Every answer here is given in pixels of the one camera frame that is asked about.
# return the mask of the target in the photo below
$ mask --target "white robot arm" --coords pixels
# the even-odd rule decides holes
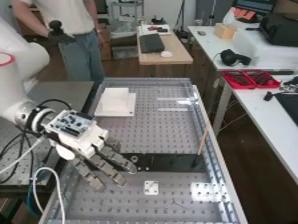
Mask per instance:
[[[31,50],[39,50],[43,55],[41,64],[35,64],[39,58],[26,57]],[[97,126],[93,117],[73,110],[59,114],[44,105],[37,105],[27,96],[23,81],[28,79],[49,62],[47,51],[37,44],[27,50],[15,53],[0,52],[0,116],[22,128],[44,135],[56,147],[59,155],[73,162],[73,165],[92,187],[99,191],[105,185],[92,173],[88,160],[115,181],[125,185],[125,178],[107,162],[123,167],[129,173],[136,173],[135,164],[117,153],[120,142],[109,137],[109,132]]]

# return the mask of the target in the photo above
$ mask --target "red box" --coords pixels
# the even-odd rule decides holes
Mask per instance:
[[[244,71],[245,75],[254,81],[256,87],[260,89],[280,88],[281,83],[272,77],[272,75],[262,70]]]
[[[242,71],[222,71],[221,75],[233,89],[254,89],[256,83]]]

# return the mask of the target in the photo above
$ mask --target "small white object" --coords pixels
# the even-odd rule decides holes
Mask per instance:
[[[56,145],[56,150],[57,150],[57,153],[60,155],[60,157],[63,157],[65,160],[71,161],[75,159],[75,153],[67,149],[65,147],[63,147],[61,145]]]
[[[234,12],[230,9],[230,11],[228,12],[228,14],[226,14],[226,16],[222,20],[222,23],[228,26],[228,25],[234,23],[234,20],[236,20],[236,15],[234,15]]]
[[[159,181],[147,180],[144,182],[144,194],[159,195]]]
[[[95,116],[135,116],[136,99],[137,94],[129,93],[128,88],[107,88],[95,111]]]
[[[171,51],[163,51],[161,52],[161,57],[163,58],[172,58],[173,57],[173,53]]]

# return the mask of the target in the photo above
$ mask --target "metal breadboard table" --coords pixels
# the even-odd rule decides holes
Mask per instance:
[[[73,109],[81,111],[84,104],[88,99],[89,92],[92,90],[93,82],[44,82],[39,83],[36,87],[29,92],[29,97],[37,102],[43,102],[48,99],[61,99],[67,101]],[[64,109],[64,105],[61,106],[57,103],[48,104],[56,111],[60,111]],[[10,142],[10,140],[20,133],[20,131],[16,129],[14,124],[8,121],[6,121],[3,118],[0,119],[0,149],[6,146],[6,144]],[[24,151],[28,149],[27,143],[24,144]],[[48,154],[49,150],[49,143],[48,141],[44,141],[44,143],[35,149],[35,168],[33,170],[37,170],[40,167],[41,160],[44,159],[45,155]],[[8,153],[6,154],[4,158],[0,161],[0,169],[3,169],[8,164],[12,163],[12,161],[18,158],[19,154],[19,142],[16,141],[16,144],[10,149]],[[56,153],[56,150],[52,151],[52,155],[49,157],[49,161],[47,166],[56,167],[59,162],[59,155]],[[11,180],[0,185],[0,196],[8,196],[8,193],[27,193],[28,191],[28,185],[29,185],[29,168],[31,168],[31,157],[27,156],[24,160],[19,164],[19,168],[16,169],[16,173]],[[0,180],[3,180],[10,174],[12,170],[8,170],[6,174],[0,176]],[[43,180],[39,184],[39,188],[43,190],[49,190],[47,188],[49,184],[49,178]]]
[[[192,169],[208,115],[189,79],[107,79],[91,113],[107,87],[129,87],[137,93],[136,116],[99,118],[99,122],[121,140],[121,152],[143,160],[137,164],[140,172],[123,173],[128,184],[119,188],[96,171],[107,183],[105,192],[99,193],[69,164],[61,175],[67,223],[248,223],[212,128],[200,164],[196,164],[201,168]],[[153,158],[163,161],[165,156],[172,159],[169,167],[161,168]],[[189,163],[180,167],[180,161],[185,162],[189,157]],[[145,181],[159,182],[159,195],[145,194]],[[61,223],[60,218],[53,193],[40,223]]]

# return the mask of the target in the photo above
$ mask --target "floor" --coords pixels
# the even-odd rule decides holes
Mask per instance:
[[[39,78],[43,81],[65,80],[59,50],[55,47],[48,49],[52,62]],[[202,89],[209,64],[204,62],[200,49],[193,51],[193,57],[194,65],[188,66],[186,76],[192,78],[198,89]],[[104,67],[109,77],[148,76],[147,69],[139,65],[137,59],[107,61]],[[159,67],[157,76],[182,77],[182,66]],[[225,117],[226,122],[241,113],[241,106],[233,106]],[[220,133],[218,142],[249,223],[298,223],[298,186],[248,117]],[[28,217],[26,209],[23,212],[24,220],[24,217]]]

